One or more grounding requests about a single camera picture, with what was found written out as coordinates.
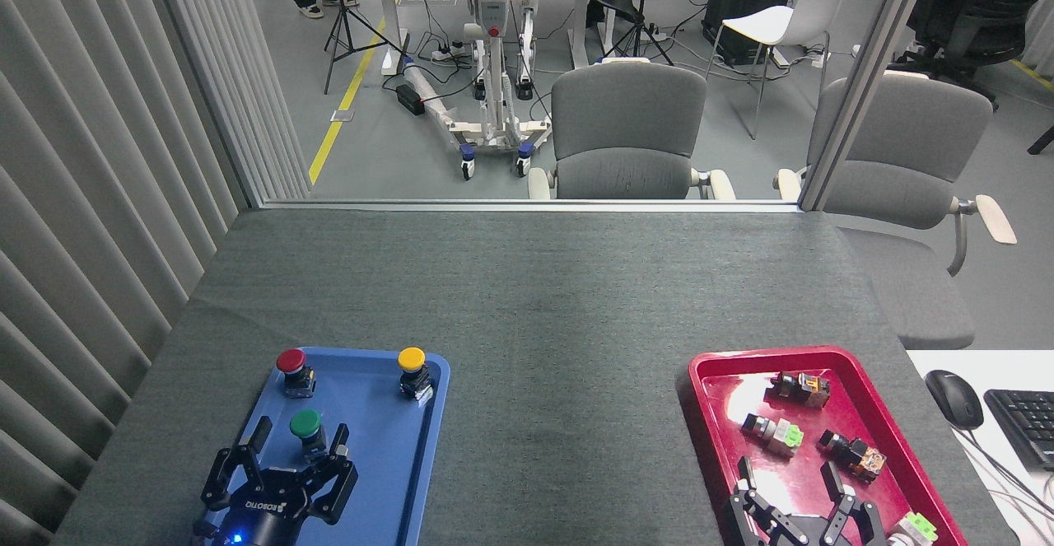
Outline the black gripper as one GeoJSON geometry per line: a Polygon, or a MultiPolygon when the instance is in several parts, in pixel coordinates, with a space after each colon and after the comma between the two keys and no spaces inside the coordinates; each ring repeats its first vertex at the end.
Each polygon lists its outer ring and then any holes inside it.
{"type": "Polygon", "coordinates": [[[273,428],[261,416],[248,440],[217,452],[201,491],[206,509],[226,509],[221,524],[199,516],[194,522],[196,545],[294,545],[306,516],[336,525],[359,477],[347,449],[349,430],[339,423],[329,454],[308,469],[267,468],[260,472],[259,452],[273,428]],[[234,471],[242,467],[247,482],[230,494],[234,471]]]}
{"type": "Polygon", "coordinates": [[[821,476],[832,501],[829,516],[786,515],[761,496],[754,482],[752,460],[737,463],[739,479],[728,498],[730,545],[844,545],[846,521],[854,520],[862,545],[885,545],[878,507],[844,486],[833,462],[822,464],[821,476]]]}

